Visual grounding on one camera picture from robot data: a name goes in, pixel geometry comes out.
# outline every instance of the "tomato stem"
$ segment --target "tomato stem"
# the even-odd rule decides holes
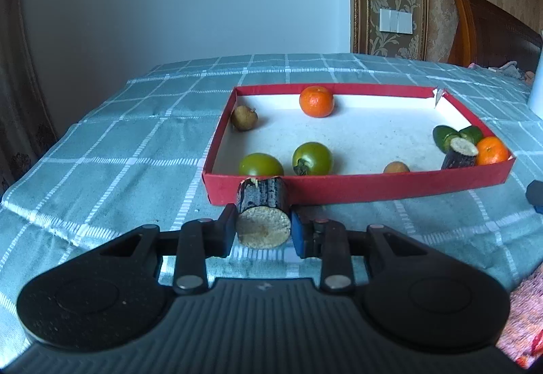
[[[296,175],[309,175],[309,163],[303,158],[298,159],[298,163],[294,166],[294,173]]]

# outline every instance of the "plaid tablecloth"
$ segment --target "plaid tablecloth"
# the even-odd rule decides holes
[[[155,67],[90,112],[18,183],[0,207],[0,367],[28,343],[15,302],[37,274],[141,224],[179,229],[214,218],[200,175],[218,118],[236,85],[367,82],[443,86],[518,157],[507,182],[425,198],[307,208],[350,229],[387,224],[474,265],[512,289],[543,259],[543,218],[525,198],[543,178],[543,127],[526,106],[522,83],[487,70],[352,54],[248,55]],[[356,277],[366,279],[361,258]],[[273,250],[235,243],[209,259],[210,279],[304,277],[316,259],[298,259],[291,242]],[[173,260],[160,280],[171,283]]]

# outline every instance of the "cut lime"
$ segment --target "cut lime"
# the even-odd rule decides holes
[[[471,141],[475,146],[483,139],[483,131],[476,126],[468,126],[459,131],[463,139]]]
[[[434,136],[434,142],[437,147],[446,154],[449,151],[451,140],[456,137],[460,137],[460,134],[449,126],[439,125],[436,126],[432,132]]]

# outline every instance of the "white wall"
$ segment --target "white wall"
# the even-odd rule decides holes
[[[350,48],[349,0],[21,0],[60,134],[160,63]]]

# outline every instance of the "red patterned fabric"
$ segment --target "red patterned fabric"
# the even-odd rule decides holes
[[[522,368],[543,354],[543,264],[511,293],[511,314],[498,348]]]

